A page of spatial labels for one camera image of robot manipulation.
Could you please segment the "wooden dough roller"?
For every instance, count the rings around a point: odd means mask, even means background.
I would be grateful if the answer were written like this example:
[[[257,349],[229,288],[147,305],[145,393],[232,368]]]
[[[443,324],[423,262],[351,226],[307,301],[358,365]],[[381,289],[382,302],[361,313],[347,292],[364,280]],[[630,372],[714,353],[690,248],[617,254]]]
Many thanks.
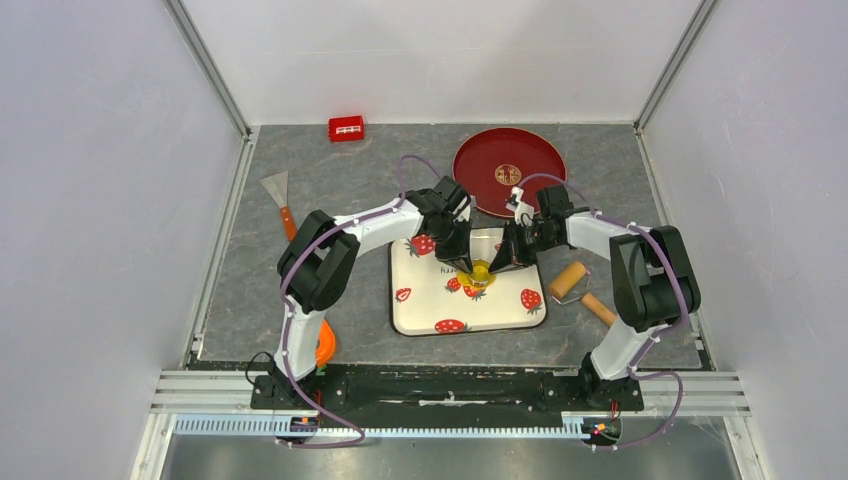
[[[597,296],[589,291],[592,275],[581,262],[574,262],[563,269],[547,287],[550,297],[560,305],[581,303],[604,325],[611,327],[617,315]]]

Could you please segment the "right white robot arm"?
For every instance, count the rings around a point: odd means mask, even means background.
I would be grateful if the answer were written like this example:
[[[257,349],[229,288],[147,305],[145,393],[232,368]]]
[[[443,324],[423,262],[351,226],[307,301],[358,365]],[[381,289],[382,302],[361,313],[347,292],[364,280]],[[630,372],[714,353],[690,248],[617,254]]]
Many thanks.
[[[701,302],[700,290],[680,231],[648,229],[592,208],[577,208],[563,185],[537,193],[537,207],[519,187],[506,202],[514,218],[503,230],[489,270],[530,267],[539,253],[569,247],[589,251],[610,265],[616,319],[580,367],[577,392],[591,408],[618,393],[616,381],[632,378],[638,363],[662,336],[687,327]]]

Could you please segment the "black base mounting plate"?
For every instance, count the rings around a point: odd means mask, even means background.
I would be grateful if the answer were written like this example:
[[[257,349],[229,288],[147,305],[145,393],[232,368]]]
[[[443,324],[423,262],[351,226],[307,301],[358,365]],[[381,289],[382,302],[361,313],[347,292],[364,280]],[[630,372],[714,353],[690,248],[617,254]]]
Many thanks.
[[[484,366],[331,364],[299,381],[272,367],[252,382],[254,410],[324,408],[322,427],[554,427],[564,412],[606,416],[644,408],[637,381],[592,387],[579,373]]]

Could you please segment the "yellow dough piece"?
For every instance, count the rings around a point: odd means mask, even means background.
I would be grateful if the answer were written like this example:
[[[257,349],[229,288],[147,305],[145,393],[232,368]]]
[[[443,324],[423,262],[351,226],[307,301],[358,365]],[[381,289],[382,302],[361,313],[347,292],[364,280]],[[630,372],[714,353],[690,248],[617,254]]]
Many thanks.
[[[471,272],[458,271],[457,280],[461,286],[484,290],[496,280],[496,275],[490,271],[489,267],[490,264],[487,261],[473,260]]]

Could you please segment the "metal ring cutter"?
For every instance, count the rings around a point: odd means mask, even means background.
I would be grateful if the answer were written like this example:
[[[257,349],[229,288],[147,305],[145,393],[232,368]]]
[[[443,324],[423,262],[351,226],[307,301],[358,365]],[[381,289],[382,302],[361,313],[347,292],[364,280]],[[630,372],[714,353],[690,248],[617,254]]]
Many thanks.
[[[493,279],[493,274],[489,270],[489,263],[479,260],[475,261],[473,265],[473,271],[467,274],[469,284],[475,288],[487,287]]]

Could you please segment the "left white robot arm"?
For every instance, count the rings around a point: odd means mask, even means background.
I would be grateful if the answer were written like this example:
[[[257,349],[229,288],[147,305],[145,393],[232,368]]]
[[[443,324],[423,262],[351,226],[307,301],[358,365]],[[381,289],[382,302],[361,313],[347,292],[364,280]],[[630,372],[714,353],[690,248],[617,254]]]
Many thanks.
[[[433,188],[410,190],[360,213],[307,215],[278,261],[284,302],[281,339],[274,362],[283,374],[276,396],[291,408],[307,405],[314,393],[309,377],[325,312],[344,294],[359,256],[397,240],[425,235],[436,259],[458,271],[473,270],[470,252],[472,199],[450,177]]]

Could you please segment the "orange horseshoe magnet toy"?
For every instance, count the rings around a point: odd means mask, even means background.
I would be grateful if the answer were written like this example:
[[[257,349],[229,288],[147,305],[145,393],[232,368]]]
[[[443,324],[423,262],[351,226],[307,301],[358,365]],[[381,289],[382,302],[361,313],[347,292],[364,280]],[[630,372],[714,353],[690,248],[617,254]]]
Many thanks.
[[[335,332],[327,320],[324,320],[319,332],[319,339],[315,350],[316,369],[321,371],[326,368],[328,363],[335,356],[337,349],[337,339]]]

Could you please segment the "aluminium frame rail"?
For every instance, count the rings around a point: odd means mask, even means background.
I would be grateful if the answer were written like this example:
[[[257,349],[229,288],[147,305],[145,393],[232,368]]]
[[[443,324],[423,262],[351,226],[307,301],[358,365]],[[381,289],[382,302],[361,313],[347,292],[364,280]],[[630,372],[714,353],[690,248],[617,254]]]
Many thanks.
[[[747,417],[738,377],[686,371],[641,381],[608,400],[582,400],[565,372],[335,365],[313,402],[290,404],[240,372],[166,371],[151,410],[183,434],[297,440],[367,438],[586,439],[609,419]]]

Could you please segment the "red toy brick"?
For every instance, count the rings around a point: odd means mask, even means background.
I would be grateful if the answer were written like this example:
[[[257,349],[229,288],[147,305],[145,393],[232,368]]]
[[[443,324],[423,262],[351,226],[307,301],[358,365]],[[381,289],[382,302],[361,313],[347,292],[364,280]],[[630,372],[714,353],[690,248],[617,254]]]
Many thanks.
[[[365,119],[362,115],[330,118],[327,123],[327,136],[332,143],[364,140],[366,136]]]

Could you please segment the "red round plate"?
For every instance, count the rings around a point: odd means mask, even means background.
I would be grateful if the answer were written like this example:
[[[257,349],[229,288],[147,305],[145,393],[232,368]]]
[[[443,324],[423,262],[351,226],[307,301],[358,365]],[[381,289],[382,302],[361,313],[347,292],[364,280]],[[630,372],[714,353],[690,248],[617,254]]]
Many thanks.
[[[452,164],[454,179],[475,198],[477,208],[499,218],[512,216],[506,202],[515,186],[524,190],[525,202],[538,206],[536,192],[555,182],[546,177],[526,179],[537,173],[565,180],[563,156],[543,137],[511,127],[471,136],[458,149]]]

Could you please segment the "white strawberry tray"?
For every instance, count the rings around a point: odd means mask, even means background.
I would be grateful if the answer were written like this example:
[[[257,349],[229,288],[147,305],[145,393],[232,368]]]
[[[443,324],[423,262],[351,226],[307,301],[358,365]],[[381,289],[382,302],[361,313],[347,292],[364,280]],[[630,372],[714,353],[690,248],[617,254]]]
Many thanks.
[[[547,317],[536,266],[494,274],[484,287],[436,259],[425,236],[388,248],[390,320],[407,337],[535,328]]]

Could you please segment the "orange handled metal scraper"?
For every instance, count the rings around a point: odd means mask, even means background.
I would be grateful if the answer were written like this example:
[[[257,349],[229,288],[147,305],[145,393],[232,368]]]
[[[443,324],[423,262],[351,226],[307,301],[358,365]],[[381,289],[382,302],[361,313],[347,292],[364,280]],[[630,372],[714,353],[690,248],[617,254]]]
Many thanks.
[[[277,205],[286,238],[291,241],[297,235],[297,225],[288,204],[288,179],[289,172],[282,171],[262,178],[260,184]]]

